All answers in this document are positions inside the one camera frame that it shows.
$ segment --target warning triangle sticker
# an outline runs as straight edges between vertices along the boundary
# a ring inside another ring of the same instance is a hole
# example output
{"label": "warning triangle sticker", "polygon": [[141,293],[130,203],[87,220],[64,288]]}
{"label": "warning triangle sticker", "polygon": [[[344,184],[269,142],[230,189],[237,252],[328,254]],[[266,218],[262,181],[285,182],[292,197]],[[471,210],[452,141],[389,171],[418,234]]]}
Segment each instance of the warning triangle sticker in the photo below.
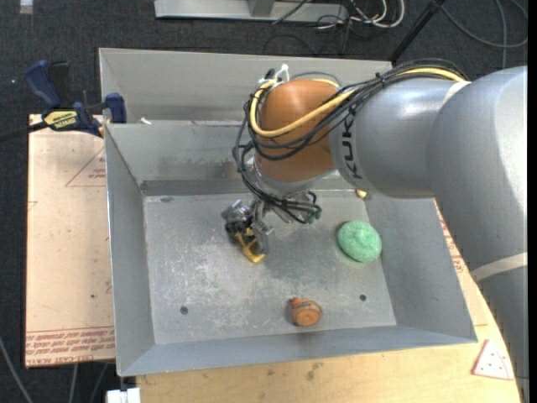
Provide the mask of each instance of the warning triangle sticker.
{"label": "warning triangle sticker", "polygon": [[496,379],[514,379],[513,368],[508,357],[492,340],[486,340],[472,373]]}

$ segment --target orange object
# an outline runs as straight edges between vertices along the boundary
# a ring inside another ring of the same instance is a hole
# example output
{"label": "orange object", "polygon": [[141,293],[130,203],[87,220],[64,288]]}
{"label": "orange object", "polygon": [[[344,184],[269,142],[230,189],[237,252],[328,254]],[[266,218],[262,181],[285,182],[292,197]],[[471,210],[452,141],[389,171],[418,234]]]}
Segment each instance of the orange object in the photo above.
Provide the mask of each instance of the orange object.
{"label": "orange object", "polygon": [[299,327],[315,325],[322,318],[322,309],[314,301],[294,298],[291,300],[293,307],[293,322]]}
{"label": "orange object", "polygon": [[[265,99],[259,115],[259,125],[263,130],[276,130],[302,118],[317,109],[336,93],[332,85],[312,79],[298,79],[275,87]],[[274,138],[277,143],[285,143],[308,133],[328,113],[304,123],[290,133]],[[311,140],[312,143],[327,133],[328,127],[321,130]],[[258,136],[261,142],[270,142]],[[286,148],[263,149],[266,155],[281,155],[289,152]],[[307,146],[299,153],[279,161],[265,160],[257,155],[259,170],[266,176],[282,182],[296,182],[322,175],[334,167],[328,144],[328,136],[320,142]]]}

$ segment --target small brown object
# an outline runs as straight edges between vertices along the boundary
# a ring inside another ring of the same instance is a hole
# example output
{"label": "small brown object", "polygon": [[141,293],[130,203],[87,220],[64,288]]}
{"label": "small brown object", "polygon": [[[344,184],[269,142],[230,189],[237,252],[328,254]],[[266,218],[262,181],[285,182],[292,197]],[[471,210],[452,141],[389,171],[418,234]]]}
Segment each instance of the small brown object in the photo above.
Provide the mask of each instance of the small brown object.
{"label": "small brown object", "polygon": [[314,301],[294,298],[291,300],[293,307],[293,322],[299,327],[315,325],[322,318],[322,309]]}

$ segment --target cable bundle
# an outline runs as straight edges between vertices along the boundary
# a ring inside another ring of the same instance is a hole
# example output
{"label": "cable bundle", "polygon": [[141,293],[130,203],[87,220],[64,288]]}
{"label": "cable bundle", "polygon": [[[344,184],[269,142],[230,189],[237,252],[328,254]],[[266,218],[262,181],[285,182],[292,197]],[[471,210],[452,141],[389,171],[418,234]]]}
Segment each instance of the cable bundle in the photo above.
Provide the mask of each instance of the cable bundle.
{"label": "cable bundle", "polygon": [[[245,116],[239,128],[237,140],[233,149],[233,158],[237,162],[237,168],[241,173],[244,185],[257,199],[265,203],[265,207],[278,208],[296,222],[303,224],[312,222],[321,215],[321,208],[315,204],[315,194],[311,191],[307,191],[305,194],[309,197],[310,201],[295,201],[290,196],[275,196],[267,193],[259,184],[252,181],[248,175],[248,168],[246,165],[246,157],[248,153],[255,151],[256,154],[266,160],[285,160],[299,153],[304,148],[321,141],[347,118],[354,118],[360,106],[362,106],[368,98],[381,91],[386,86],[395,82],[417,77],[467,81],[467,78],[461,71],[447,61],[410,61],[394,67],[392,70],[387,71],[382,75],[377,74],[375,78],[369,81],[348,86],[339,86],[336,94],[302,118],[285,127],[266,131],[259,127],[258,124],[259,108],[262,106],[264,98],[270,93],[273,87],[282,82],[277,76],[272,79],[268,79],[268,76],[266,76],[265,79],[263,79],[263,84],[244,104],[243,109]],[[305,123],[308,123],[320,114],[326,113],[327,110],[329,110],[329,112],[307,133],[286,142],[278,141],[284,134],[292,133],[298,127],[302,127]],[[316,136],[325,128],[329,129],[321,136]],[[245,129],[248,129],[249,140],[247,143],[241,144],[241,138]],[[285,152],[282,154],[267,154],[263,151],[264,149],[285,149]],[[305,212],[306,218],[299,217],[297,214],[300,214],[300,212]]]}

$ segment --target yellow cable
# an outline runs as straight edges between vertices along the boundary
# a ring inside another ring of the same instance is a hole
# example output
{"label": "yellow cable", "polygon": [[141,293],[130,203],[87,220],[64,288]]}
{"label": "yellow cable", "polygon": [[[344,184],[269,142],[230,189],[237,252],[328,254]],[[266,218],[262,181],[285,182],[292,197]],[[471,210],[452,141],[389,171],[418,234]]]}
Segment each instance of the yellow cable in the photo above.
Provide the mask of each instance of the yellow cable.
{"label": "yellow cable", "polygon": [[445,77],[446,79],[450,79],[452,81],[457,82],[466,82],[466,79],[461,78],[457,74],[453,73],[452,71],[446,71],[443,69],[436,69],[435,67],[422,67],[420,69],[410,69],[409,71],[404,71],[403,74],[407,73],[432,73],[433,75],[440,75],[442,77]]}
{"label": "yellow cable", "polygon": [[252,126],[252,130],[258,134],[259,136],[262,136],[267,139],[275,138],[277,136],[281,136],[282,134],[289,133],[290,131],[293,131],[295,128],[301,126],[304,123],[307,123],[311,119],[317,117],[321,113],[327,111],[331,107],[334,107],[341,103],[343,100],[345,100],[347,97],[349,97],[354,90],[350,92],[346,92],[344,94],[341,94],[340,96],[330,100],[329,102],[319,106],[317,109],[312,110],[311,112],[307,113],[305,116],[303,116],[300,119],[297,119],[293,123],[286,125],[285,127],[278,128],[277,130],[271,130],[271,131],[265,131],[262,130],[258,126],[258,122],[256,121],[256,113],[255,109],[257,106],[257,101],[259,100],[259,96],[261,95],[262,91],[259,89],[254,95],[252,99],[252,106],[250,107],[250,125]]}
{"label": "yellow cable", "polygon": [[312,79],[312,81],[325,82],[328,85],[332,85],[334,88],[341,88],[341,85],[338,85],[334,81],[330,81],[328,79]]}
{"label": "yellow cable", "polygon": [[[443,69],[437,69],[435,67],[422,67],[422,68],[419,68],[419,69],[410,69],[408,71],[401,72],[401,74],[408,74],[408,73],[429,73],[429,74],[434,74],[434,75],[439,75],[439,76],[445,77],[446,79],[449,79],[449,80],[452,80],[452,81],[457,81],[457,82],[465,82],[466,81],[465,79],[461,78],[460,76],[458,76],[457,74],[455,74],[455,73],[453,73],[451,71],[447,71],[447,70],[443,70]],[[331,81],[328,81],[326,79],[323,79],[323,80],[320,79],[320,80],[317,80],[317,81],[325,81],[325,82],[331,83]],[[275,81],[269,81],[269,82],[266,82],[265,84],[263,84],[255,92],[255,94],[253,95],[252,105],[250,107],[250,125],[252,126],[252,130],[256,134],[258,134],[259,136],[262,136],[262,137],[264,137],[266,139],[275,138],[277,136],[281,136],[282,134],[287,134],[287,133],[293,131],[295,128],[298,128],[299,126],[309,122],[311,119],[317,117],[321,113],[329,110],[331,107],[334,107],[334,106],[338,105],[339,103],[343,102],[347,97],[349,97],[351,94],[353,94],[356,91],[356,90],[351,90],[349,92],[341,94],[340,96],[338,96],[338,97],[330,100],[329,102],[319,106],[317,109],[314,109],[313,111],[307,113],[304,117],[302,117],[300,119],[297,119],[296,121],[294,121],[291,124],[286,125],[285,127],[278,128],[277,130],[266,131],[266,130],[262,130],[258,126],[258,122],[257,122],[257,118],[256,118],[257,116],[256,116],[255,111],[256,111],[256,107],[257,107],[257,102],[258,102],[259,98],[261,97],[261,94],[263,94],[263,92],[265,91],[265,88],[267,86],[273,85],[274,83],[275,83]]]}

